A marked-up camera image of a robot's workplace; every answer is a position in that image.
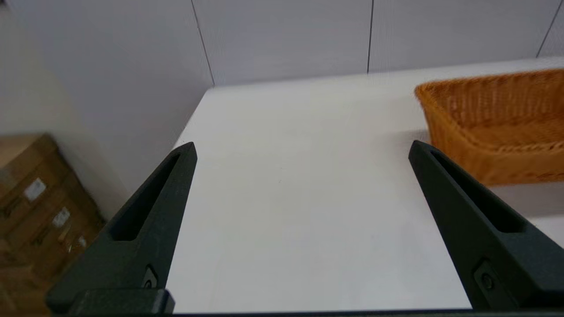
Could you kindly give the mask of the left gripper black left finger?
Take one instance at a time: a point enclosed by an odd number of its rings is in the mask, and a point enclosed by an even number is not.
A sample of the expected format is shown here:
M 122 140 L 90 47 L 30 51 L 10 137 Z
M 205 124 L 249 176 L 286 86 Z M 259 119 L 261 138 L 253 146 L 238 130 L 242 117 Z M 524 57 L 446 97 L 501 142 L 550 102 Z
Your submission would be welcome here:
M 166 289 L 197 153 L 172 150 L 45 297 L 54 314 L 170 314 Z

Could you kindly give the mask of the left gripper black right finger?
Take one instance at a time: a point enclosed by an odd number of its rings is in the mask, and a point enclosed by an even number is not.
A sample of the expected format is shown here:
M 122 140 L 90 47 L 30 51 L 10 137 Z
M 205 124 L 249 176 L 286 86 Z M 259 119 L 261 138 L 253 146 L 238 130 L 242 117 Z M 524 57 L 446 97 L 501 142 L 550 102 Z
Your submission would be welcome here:
M 435 147 L 408 159 L 474 309 L 562 311 L 560 245 Z

